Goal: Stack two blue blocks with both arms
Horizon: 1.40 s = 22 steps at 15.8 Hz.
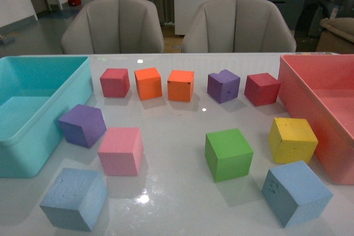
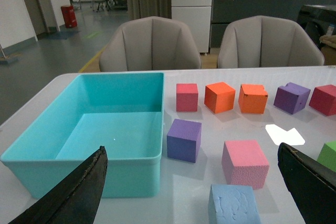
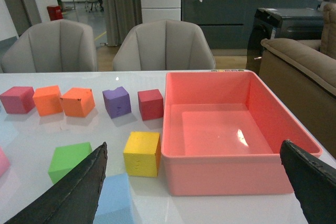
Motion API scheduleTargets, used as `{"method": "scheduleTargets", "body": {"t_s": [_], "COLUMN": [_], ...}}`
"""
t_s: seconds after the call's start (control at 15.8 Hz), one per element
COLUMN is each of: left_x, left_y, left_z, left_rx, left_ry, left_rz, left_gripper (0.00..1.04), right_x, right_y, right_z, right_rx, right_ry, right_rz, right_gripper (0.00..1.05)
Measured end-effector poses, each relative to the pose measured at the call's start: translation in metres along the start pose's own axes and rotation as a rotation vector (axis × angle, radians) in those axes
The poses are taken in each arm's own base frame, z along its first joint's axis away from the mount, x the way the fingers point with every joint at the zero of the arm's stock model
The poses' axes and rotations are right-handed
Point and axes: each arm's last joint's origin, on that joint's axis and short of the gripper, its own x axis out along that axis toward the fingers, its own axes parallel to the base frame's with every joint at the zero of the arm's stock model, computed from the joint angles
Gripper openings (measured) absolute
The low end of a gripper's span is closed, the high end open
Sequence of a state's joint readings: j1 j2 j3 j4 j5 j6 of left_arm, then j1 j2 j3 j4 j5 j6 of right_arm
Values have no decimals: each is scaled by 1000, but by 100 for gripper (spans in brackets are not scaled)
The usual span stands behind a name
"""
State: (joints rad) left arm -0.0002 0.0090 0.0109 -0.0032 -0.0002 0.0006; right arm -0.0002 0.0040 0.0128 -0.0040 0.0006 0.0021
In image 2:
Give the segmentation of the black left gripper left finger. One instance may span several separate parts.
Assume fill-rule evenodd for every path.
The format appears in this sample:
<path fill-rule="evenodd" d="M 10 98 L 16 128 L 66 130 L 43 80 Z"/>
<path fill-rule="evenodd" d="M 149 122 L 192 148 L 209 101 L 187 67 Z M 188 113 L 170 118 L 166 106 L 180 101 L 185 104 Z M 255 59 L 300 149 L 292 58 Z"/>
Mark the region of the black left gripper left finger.
<path fill-rule="evenodd" d="M 104 146 L 11 223 L 93 223 L 108 169 Z"/>

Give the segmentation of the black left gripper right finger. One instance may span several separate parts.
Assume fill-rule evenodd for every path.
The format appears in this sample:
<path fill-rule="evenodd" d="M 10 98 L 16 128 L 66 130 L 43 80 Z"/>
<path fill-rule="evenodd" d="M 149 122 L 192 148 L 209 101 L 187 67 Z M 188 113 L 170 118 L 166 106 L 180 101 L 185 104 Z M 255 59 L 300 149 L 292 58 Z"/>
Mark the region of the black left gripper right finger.
<path fill-rule="evenodd" d="M 278 167 L 305 223 L 335 223 L 335 172 L 281 143 Z"/>

